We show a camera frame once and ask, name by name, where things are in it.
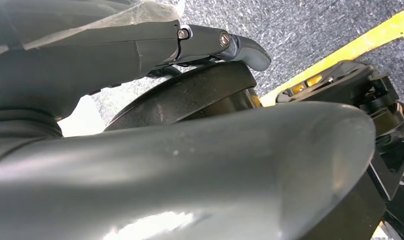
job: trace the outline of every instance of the floor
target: floor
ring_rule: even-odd
[[[177,0],[158,2],[176,4]],[[250,37],[270,54],[272,64],[254,72],[263,96],[394,14],[404,0],[186,0],[182,24],[223,28]],[[395,40],[363,56],[390,74],[404,101],[404,41]],[[162,80],[140,79],[92,96],[104,123]]]

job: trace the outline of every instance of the screw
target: screw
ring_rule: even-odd
[[[179,30],[177,35],[179,39],[187,39],[190,36],[186,29]]]
[[[219,36],[219,42],[221,43],[221,46],[226,48],[230,45],[230,35],[226,32],[222,32]]]

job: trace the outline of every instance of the yellow stripe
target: yellow stripe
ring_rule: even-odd
[[[356,59],[360,55],[400,37],[404,37],[404,10],[267,93],[261,98],[261,102],[263,106],[272,106],[275,104],[277,94],[281,91],[322,72],[340,61]]]

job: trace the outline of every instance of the protective plastic film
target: protective plastic film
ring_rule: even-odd
[[[184,12],[152,0],[0,0],[0,53],[42,47],[89,29],[170,22]]]

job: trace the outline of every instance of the dark gray plastic cover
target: dark gray plastic cover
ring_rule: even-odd
[[[359,109],[289,103],[46,139],[0,159],[0,240],[294,240],[374,152]]]

